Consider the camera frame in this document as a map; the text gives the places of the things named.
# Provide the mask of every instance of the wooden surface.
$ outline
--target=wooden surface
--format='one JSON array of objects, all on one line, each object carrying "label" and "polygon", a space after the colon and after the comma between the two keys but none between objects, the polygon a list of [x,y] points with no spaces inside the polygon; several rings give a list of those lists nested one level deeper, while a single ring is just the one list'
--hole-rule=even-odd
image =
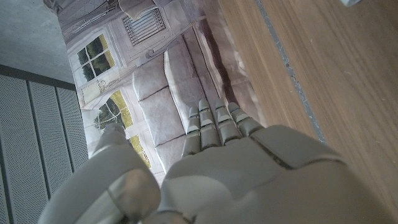
[{"label": "wooden surface", "polygon": [[[255,0],[218,0],[269,125],[315,137]],[[262,0],[327,143],[398,213],[398,1]]]}]

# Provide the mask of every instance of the robotic hand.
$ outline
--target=robotic hand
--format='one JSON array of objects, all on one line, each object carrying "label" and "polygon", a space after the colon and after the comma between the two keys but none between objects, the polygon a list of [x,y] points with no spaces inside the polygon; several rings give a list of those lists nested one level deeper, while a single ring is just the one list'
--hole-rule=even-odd
[{"label": "robotic hand", "polygon": [[395,223],[342,157],[237,104],[190,110],[181,161],[162,188],[117,124],[58,189],[39,223]]}]

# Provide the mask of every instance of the robot finger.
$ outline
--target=robot finger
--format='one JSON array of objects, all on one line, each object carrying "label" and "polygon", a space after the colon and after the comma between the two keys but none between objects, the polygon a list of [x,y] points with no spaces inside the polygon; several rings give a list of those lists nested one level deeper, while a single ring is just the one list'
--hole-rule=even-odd
[{"label": "robot finger", "polygon": [[187,137],[185,138],[182,157],[188,155],[195,155],[200,151],[201,151],[201,142],[200,142],[199,109],[196,106],[193,106],[189,111]]},{"label": "robot finger", "polygon": [[241,134],[245,137],[248,137],[255,131],[264,128],[253,118],[249,117],[236,103],[230,103],[228,105],[228,111],[239,128]]},{"label": "robot finger", "polygon": [[221,99],[216,101],[216,117],[222,146],[242,137]]},{"label": "robot finger", "polygon": [[202,151],[209,147],[221,146],[214,118],[206,100],[199,101],[199,117]]}]

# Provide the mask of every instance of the vent grille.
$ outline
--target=vent grille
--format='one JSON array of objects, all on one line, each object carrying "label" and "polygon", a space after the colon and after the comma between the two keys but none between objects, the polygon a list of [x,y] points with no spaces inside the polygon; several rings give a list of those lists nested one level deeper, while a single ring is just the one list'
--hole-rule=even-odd
[{"label": "vent grille", "polygon": [[26,81],[0,75],[0,96],[3,172],[13,220],[37,223],[48,199]]},{"label": "vent grille", "polygon": [[53,86],[29,83],[45,170],[53,194],[72,174],[57,96]]},{"label": "vent grille", "polygon": [[8,224],[8,210],[6,203],[6,195],[4,194],[4,186],[2,179],[0,179],[0,223]]},{"label": "vent grille", "polygon": [[127,16],[123,23],[133,46],[166,29],[159,9],[149,11],[137,21]]},{"label": "vent grille", "polygon": [[75,91],[57,88],[57,92],[73,169],[77,170],[88,160],[87,143],[79,103]]}]

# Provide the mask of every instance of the printed window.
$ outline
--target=printed window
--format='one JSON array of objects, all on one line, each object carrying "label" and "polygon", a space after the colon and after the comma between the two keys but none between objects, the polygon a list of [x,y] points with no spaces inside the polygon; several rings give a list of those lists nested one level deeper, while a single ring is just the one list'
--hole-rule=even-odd
[{"label": "printed window", "polygon": [[114,66],[114,60],[103,34],[72,56],[70,60],[78,86],[82,86]]},{"label": "printed window", "polygon": [[99,129],[101,133],[106,125],[111,123],[118,123],[124,129],[132,126],[131,114],[120,90],[114,92],[107,102],[99,108],[94,123],[95,128]]}]

